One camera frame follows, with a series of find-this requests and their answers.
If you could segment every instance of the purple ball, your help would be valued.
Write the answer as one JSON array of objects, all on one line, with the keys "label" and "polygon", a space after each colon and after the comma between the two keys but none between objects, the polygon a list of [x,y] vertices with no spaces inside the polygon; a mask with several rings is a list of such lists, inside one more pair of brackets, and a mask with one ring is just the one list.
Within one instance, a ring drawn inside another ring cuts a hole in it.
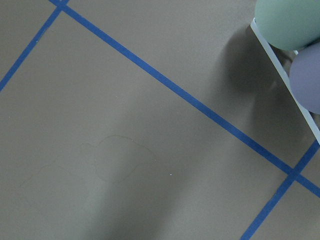
[{"label": "purple ball", "polygon": [[299,52],[289,75],[296,100],[310,112],[320,114],[320,42]]}]

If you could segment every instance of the floor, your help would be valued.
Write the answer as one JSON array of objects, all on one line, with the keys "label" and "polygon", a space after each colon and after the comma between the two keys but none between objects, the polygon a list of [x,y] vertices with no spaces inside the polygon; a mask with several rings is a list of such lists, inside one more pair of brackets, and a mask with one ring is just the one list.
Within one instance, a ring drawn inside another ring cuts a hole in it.
[{"label": "floor", "polygon": [[255,0],[5,0],[0,238],[318,240],[319,144]]}]

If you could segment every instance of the green round object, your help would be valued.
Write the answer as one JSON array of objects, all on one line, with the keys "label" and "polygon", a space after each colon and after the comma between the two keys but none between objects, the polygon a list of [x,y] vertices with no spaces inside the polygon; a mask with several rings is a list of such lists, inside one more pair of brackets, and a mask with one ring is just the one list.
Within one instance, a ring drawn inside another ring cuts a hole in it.
[{"label": "green round object", "polygon": [[257,0],[255,22],[274,47],[298,50],[320,38],[320,0]]}]

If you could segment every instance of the tiled floor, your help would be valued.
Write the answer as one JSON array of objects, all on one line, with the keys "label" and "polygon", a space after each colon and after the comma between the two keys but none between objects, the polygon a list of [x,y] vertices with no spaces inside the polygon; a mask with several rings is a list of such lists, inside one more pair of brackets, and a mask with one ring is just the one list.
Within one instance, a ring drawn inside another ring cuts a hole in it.
[{"label": "tiled floor", "polygon": [[319,145],[254,0],[66,3],[0,8],[1,239],[320,238]]}]

